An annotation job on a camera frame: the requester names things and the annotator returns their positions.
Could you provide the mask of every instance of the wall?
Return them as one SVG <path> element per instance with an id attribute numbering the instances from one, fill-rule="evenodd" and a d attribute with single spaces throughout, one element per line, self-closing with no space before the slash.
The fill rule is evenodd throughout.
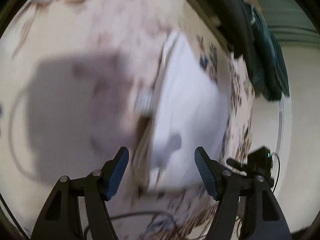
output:
<path id="1" fill-rule="evenodd" d="M 320 209 L 320 50 L 282 47 L 292 100 L 292 140 L 277 199 L 290 231 L 312 223 Z"/>

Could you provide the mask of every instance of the ridged blue pad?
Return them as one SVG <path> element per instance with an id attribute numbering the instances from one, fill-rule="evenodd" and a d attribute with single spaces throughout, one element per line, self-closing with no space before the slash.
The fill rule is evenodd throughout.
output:
<path id="1" fill-rule="evenodd" d="M 125 172 L 125 169 L 127 168 L 128 162 L 129 151 L 128 149 L 125 149 L 109 179 L 108 190 L 106 192 L 106 197 L 108 201 L 117 193 L 123 174 Z"/>
<path id="2" fill-rule="evenodd" d="M 212 196 L 215 199 L 218 195 L 216 191 L 216 182 L 208 165 L 204 161 L 199 151 L 199 147 L 195 150 L 195 162 L 208 195 Z"/>

